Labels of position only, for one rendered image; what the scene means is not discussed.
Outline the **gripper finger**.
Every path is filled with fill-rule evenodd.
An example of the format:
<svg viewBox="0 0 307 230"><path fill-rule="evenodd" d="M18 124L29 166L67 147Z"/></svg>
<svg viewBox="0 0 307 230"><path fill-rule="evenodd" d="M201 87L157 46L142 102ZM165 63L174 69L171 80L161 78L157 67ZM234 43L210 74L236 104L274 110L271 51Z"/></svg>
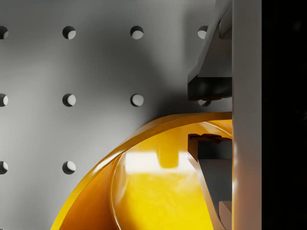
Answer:
<svg viewBox="0 0 307 230"><path fill-rule="evenodd" d="M188 135L188 160L195 168L214 230L232 229L232 140Z"/></svg>
<svg viewBox="0 0 307 230"><path fill-rule="evenodd" d="M216 0L196 66L188 75L188 99L232 97L232 0Z"/></svg>

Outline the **yellow bowl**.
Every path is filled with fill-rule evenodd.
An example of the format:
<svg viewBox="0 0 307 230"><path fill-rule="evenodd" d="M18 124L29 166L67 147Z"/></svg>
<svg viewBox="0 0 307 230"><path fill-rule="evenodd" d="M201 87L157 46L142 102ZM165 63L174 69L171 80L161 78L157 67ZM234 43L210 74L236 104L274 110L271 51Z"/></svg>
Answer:
<svg viewBox="0 0 307 230"><path fill-rule="evenodd" d="M139 128L79 182L51 230L214 230L188 135L232 140L230 112L168 115Z"/></svg>

